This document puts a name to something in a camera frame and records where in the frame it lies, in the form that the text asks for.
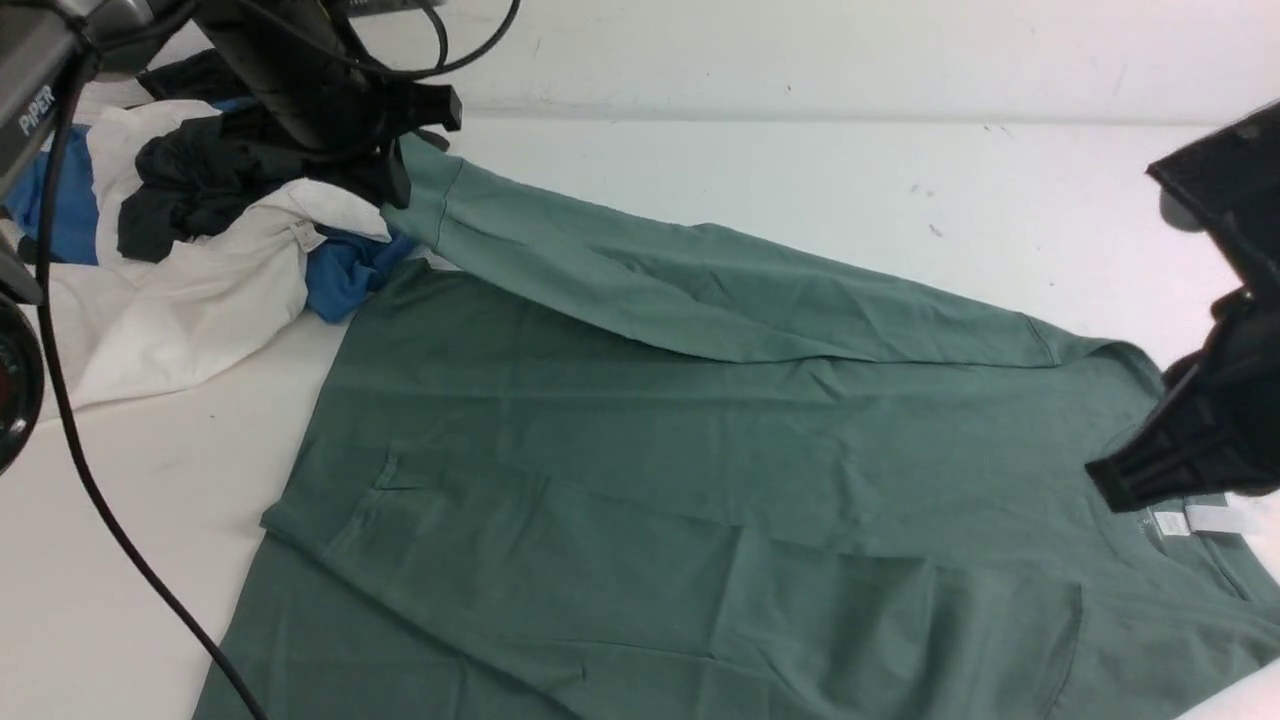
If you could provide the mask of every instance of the green t-shirt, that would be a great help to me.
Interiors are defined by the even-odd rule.
[[[361,310],[264,515],[223,647],[273,717],[1169,720],[1280,656],[1239,538],[1084,474],[1138,350],[406,163],[467,274]]]

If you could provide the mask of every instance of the blue cloth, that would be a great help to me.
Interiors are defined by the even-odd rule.
[[[247,108],[257,102],[253,97],[233,97],[230,100],[219,100],[218,102],[210,102],[214,110],[219,113],[230,113],[232,110],[239,110],[241,108]]]
[[[93,243],[97,199],[93,197],[93,167],[84,141],[87,135],[86,126],[72,128],[63,176],[58,181],[58,217],[54,220],[54,256],[77,265],[97,265]],[[13,220],[29,237],[36,237],[38,232],[40,196],[47,168],[49,152],[41,152],[4,200]]]
[[[417,242],[392,229],[390,242],[320,228],[328,238],[307,255],[307,307],[326,323],[353,313],[370,292],[387,284],[392,269],[408,258]]]

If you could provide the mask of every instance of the black cloth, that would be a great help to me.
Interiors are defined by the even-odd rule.
[[[159,263],[174,242],[219,234],[255,201],[302,177],[302,161],[219,138],[221,117],[187,120],[142,146],[142,188],[120,206],[120,255]]]
[[[38,258],[38,250],[36,247],[36,241],[32,240],[29,236],[26,234],[22,236],[22,238],[18,241],[18,259],[28,265],[35,265],[37,258]],[[50,252],[49,261],[65,263],[67,260],[58,252]]]
[[[138,76],[138,83],[156,100],[204,100],[221,102],[251,95],[216,50],[197,53],[186,60]]]

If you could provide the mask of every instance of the black cable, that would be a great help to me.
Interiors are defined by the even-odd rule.
[[[52,255],[52,240],[54,240],[54,217],[55,208],[58,204],[58,182],[61,177],[63,159],[67,155],[67,142],[70,138],[72,118],[76,115],[76,105],[79,102],[81,92],[88,83],[90,78],[93,76],[96,69],[97,56],[92,53],[86,53],[84,60],[79,63],[76,68],[76,77],[72,78],[72,85],[69,91],[63,97],[61,104],[58,106],[56,124],[54,129],[52,147],[49,151],[49,164],[45,170],[45,182],[41,190],[41,206],[40,206],[40,232],[37,233],[36,241],[36,282],[40,284],[40,290],[44,293],[44,301],[36,307],[36,315],[40,324],[40,338],[45,346],[45,360],[49,365],[49,384],[54,388],[54,398],[58,401],[58,413],[61,415],[63,432],[67,434],[67,447],[72,454],[72,462],[76,465],[76,473],[79,475],[81,484],[84,486],[84,492],[88,493],[90,500],[93,502],[93,509],[97,510],[97,515],[102,519],[106,529],[110,530],[111,537],[124,551],[124,555],[129,557],[133,566],[137,568],[138,573],[147,580],[151,589],[164,600],[165,605],[173,610],[174,615],[182,620],[182,624],[191,630],[191,634],[200,641],[205,651],[214,660],[214,664],[221,669],[227,675],[227,680],[236,689],[236,693],[244,701],[244,706],[248,708],[250,715],[253,720],[266,720],[266,712],[253,698],[253,693],[248,689],[244,679],[241,678],[232,661],[223,655],[219,650],[218,643],[209,637],[209,633],[200,626],[200,623],[191,615],[191,612],[182,605],[182,602],[173,594],[164,580],[156,575],[151,565],[142,557],[138,548],[125,534],[124,528],[120,527],[119,520],[115,519],[115,514],[106,503],[106,498],[102,496],[102,491],[97,487],[97,482],[93,480],[93,474],[88,469],[88,460],[84,457],[84,448],[81,445],[79,430],[76,427],[76,418],[72,414],[72,402],[67,392],[67,379],[63,377],[61,360],[58,356],[58,341],[54,337],[54,318],[49,306],[49,263]]]
[[[431,27],[435,28],[435,40],[440,46],[440,58],[435,61],[435,67],[443,68],[449,61],[449,28],[444,27],[444,20],[440,19],[440,13],[435,9],[435,5],[431,5],[431,0],[413,1],[422,9],[426,19],[431,20]]]
[[[511,0],[511,8],[507,10],[507,15],[504,18],[502,18],[502,24],[499,24],[498,29],[495,29],[494,33],[489,36],[489,40],[485,40],[483,44],[480,44],[480,47],[476,47],[475,50],[472,50],[471,53],[467,53],[466,55],[458,58],[457,60],[453,60],[451,63],[444,63],[443,65],[436,65],[434,68],[428,68],[425,70],[392,70],[392,69],[388,69],[387,65],[383,65],[381,63],[366,63],[366,61],[361,61],[361,60],[353,60],[353,59],[351,59],[351,58],[348,58],[346,55],[334,53],[332,49],[325,47],[325,45],[323,42],[312,38],[311,36],[308,36],[305,32],[298,31],[296,27],[293,27],[288,22],[285,22],[285,20],[280,19],[279,17],[276,17],[275,13],[273,13],[273,12],[268,10],[266,8],[259,5],[255,0],[236,0],[236,3],[239,4],[241,8],[244,8],[250,13],[252,13],[252,14],[262,18],[264,20],[274,24],[276,28],[279,28],[279,29],[282,29],[282,31],[292,35],[294,38],[297,38],[297,40],[300,40],[300,41],[310,45],[311,47],[314,47],[314,49],[316,49],[316,50],[319,50],[321,53],[324,53],[326,56],[332,58],[334,61],[342,63],[343,65],[347,65],[348,68],[355,68],[357,70],[364,70],[366,73],[372,73],[375,76],[380,76],[380,77],[385,77],[385,78],[390,78],[390,79],[425,79],[425,78],[429,78],[429,77],[443,76],[445,73],[452,73],[454,70],[460,70],[460,69],[470,65],[471,63],[475,63],[480,58],[484,58],[507,35],[507,31],[511,29],[512,23],[516,22],[516,14],[520,12],[520,1],[521,0]]]

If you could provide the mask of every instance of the white cloth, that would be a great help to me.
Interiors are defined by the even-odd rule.
[[[133,156],[151,137],[211,111],[187,101],[109,109],[88,133],[101,266],[55,265],[50,278],[73,407],[186,389],[265,346],[306,302],[306,252],[324,242],[316,224],[389,240],[371,204],[298,179],[251,205],[227,232],[174,243],[159,264],[120,258],[115,219],[141,186]],[[54,414],[46,402],[45,415]]]

